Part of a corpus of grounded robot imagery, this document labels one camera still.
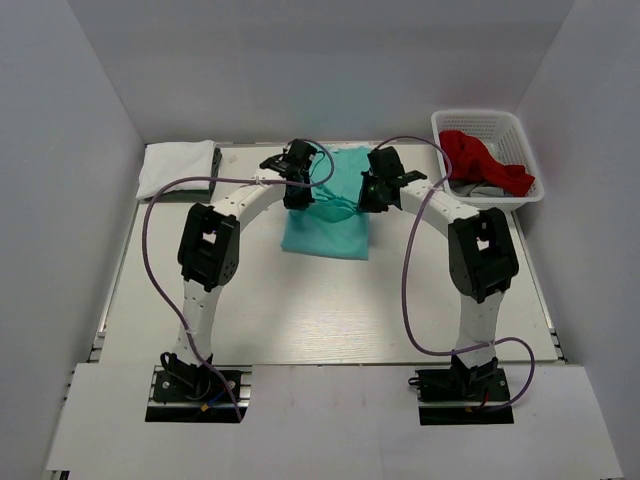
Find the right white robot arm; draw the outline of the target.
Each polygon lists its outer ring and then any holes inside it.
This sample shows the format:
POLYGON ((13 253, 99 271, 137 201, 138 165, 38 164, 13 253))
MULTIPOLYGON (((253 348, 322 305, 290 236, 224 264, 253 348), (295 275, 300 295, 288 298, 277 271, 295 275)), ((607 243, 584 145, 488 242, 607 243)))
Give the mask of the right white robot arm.
POLYGON ((459 333, 450 355, 462 363, 451 374, 453 390, 472 399, 484 391, 488 377, 482 367, 496 362, 496 328, 500 306, 519 263, 506 215, 498 208, 480 210, 447 194, 439 182, 417 170, 407 171, 391 146, 368 153, 369 169, 362 173, 358 207, 381 213, 394 206, 415 216, 401 276, 403 321, 408 263, 421 222, 447 240, 448 270, 460 294, 459 333))

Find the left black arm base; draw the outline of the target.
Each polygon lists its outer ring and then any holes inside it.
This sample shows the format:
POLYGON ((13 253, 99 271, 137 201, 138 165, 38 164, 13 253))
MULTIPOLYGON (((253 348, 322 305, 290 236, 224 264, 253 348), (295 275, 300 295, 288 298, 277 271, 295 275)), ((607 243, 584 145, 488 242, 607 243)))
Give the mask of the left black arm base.
POLYGON ((248 410, 251 370, 222 369, 219 374, 187 365, 165 352, 154 367, 147 423, 238 424, 248 410))

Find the teal t shirt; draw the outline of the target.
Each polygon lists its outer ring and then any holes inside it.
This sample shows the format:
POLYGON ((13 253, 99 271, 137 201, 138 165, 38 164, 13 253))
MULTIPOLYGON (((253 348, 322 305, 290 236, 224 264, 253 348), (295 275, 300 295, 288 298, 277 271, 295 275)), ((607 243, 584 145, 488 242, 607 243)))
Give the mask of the teal t shirt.
POLYGON ((314 202, 307 209, 288 212, 282 250, 346 260, 369 257, 369 215, 358 211, 369 152, 364 146, 332 148, 331 159, 313 163, 311 180, 323 183, 311 190, 314 202))

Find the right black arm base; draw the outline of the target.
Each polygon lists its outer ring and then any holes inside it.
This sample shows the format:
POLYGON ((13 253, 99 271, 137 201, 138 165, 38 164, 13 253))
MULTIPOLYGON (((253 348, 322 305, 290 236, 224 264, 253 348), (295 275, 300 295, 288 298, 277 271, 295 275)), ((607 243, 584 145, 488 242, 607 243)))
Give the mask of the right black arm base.
POLYGON ((422 426, 509 425, 514 422, 506 374, 492 358, 468 368, 454 356, 447 369, 421 369, 408 379, 422 426))

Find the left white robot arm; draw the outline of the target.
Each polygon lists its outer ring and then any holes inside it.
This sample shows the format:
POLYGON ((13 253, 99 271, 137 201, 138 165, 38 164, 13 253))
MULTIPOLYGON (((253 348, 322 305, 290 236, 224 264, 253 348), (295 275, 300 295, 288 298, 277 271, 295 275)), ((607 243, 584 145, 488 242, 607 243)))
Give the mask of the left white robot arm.
POLYGON ((260 163, 248 184, 210 206, 195 204, 188 211, 178 249, 186 324, 172 350, 187 365, 176 384, 188 398, 202 398, 211 387, 211 374, 200 366, 212 359, 214 317, 222 289, 239 266, 242 230, 278 201, 290 209, 304 209, 313 202, 308 185, 318 153, 317 147, 296 139, 283 153, 260 163))

